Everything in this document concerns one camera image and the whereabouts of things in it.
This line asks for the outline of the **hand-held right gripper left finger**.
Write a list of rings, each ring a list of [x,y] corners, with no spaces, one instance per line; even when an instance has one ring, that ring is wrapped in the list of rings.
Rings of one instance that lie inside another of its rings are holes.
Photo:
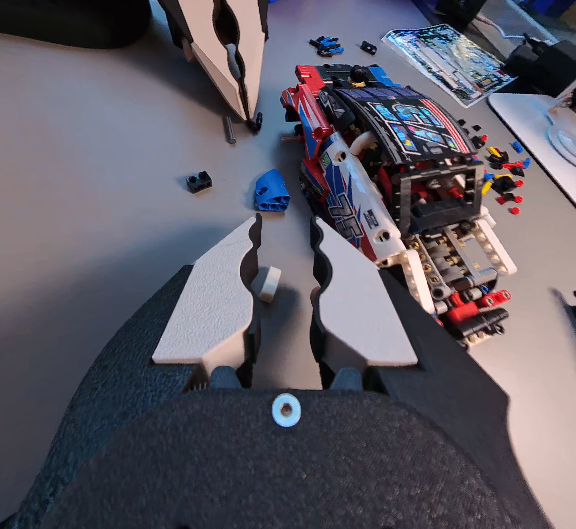
[[[227,366],[241,387],[252,387],[260,315],[251,284],[259,272],[261,241],[257,213],[193,263],[152,355],[155,364],[194,365],[198,382]]]

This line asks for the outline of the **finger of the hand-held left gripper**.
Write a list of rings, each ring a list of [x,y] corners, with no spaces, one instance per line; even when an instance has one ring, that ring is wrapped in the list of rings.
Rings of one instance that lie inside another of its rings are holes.
[[[255,115],[260,89],[265,33],[257,0],[225,0],[237,32],[235,59],[240,71],[239,88],[244,120]]]
[[[247,120],[239,83],[228,64],[228,52],[214,28],[213,0],[177,0],[191,35],[191,50],[221,95],[243,120]]]

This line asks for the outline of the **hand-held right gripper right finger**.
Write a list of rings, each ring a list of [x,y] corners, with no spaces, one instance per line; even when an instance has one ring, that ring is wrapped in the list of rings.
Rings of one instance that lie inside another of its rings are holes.
[[[418,358],[378,267],[324,220],[310,220],[313,276],[310,346],[323,389],[342,369],[415,367]]]

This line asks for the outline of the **white lego piece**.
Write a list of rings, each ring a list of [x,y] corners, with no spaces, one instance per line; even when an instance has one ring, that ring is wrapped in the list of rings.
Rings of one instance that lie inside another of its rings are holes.
[[[270,304],[276,295],[282,271],[277,267],[260,267],[251,287],[259,300]]]

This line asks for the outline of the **blue lego panel piece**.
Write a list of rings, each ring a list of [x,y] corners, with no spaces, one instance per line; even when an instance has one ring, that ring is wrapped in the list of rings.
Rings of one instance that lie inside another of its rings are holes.
[[[282,175],[277,169],[265,172],[255,183],[255,207],[260,211],[285,212],[290,195]]]

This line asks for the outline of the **lego race car model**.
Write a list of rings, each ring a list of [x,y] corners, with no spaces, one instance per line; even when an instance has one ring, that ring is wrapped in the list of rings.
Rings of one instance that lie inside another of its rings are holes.
[[[504,333],[517,268],[483,205],[486,138],[378,65],[298,65],[282,92],[304,144],[299,182],[320,216],[391,268],[465,349]]]

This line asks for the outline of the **pile of small lego pieces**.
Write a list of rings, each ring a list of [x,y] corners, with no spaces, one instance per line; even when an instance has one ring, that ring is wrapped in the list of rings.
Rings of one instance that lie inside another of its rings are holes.
[[[469,129],[464,119],[458,119],[457,122],[464,133],[470,137],[475,150],[486,154],[484,160],[488,168],[483,169],[480,191],[482,198],[492,192],[499,205],[504,206],[510,203],[512,207],[508,209],[509,213],[519,215],[521,209],[518,206],[524,202],[519,190],[525,185],[525,171],[530,165],[530,159],[513,162],[507,150],[501,150],[495,146],[486,147],[488,136],[482,132],[479,125],[472,125]]]

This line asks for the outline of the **holographic sticker sheet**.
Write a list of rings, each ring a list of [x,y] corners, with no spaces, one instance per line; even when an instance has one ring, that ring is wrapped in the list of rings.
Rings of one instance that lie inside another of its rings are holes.
[[[391,30],[381,41],[464,108],[515,80],[506,73],[503,62],[444,23]]]

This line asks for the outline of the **black lego brick with holes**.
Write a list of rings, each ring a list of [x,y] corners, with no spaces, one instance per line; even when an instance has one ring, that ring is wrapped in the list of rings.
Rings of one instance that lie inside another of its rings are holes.
[[[212,178],[208,172],[200,171],[187,176],[185,184],[192,194],[197,194],[212,187]]]

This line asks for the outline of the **cluster of blue black pins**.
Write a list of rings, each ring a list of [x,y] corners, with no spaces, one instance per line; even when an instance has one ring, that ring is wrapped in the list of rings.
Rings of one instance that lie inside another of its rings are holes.
[[[344,48],[337,37],[320,36],[315,40],[310,39],[309,45],[316,50],[316,54],[320,57],[331,57],[344,52]]]

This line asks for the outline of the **white book stand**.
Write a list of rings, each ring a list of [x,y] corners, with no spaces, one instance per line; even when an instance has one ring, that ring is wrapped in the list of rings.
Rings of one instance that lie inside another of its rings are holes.
[[[493,93],[488,105],[575,204],[575,82],[555,98]]]

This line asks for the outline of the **black power adapter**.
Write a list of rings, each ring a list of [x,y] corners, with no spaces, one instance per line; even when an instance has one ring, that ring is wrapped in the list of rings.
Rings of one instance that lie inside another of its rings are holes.
[[[523,43],[506,58],[503,71],[515,77],[508,92],[557,97],[575,80],[575,44],[553,45],[523,34]]]

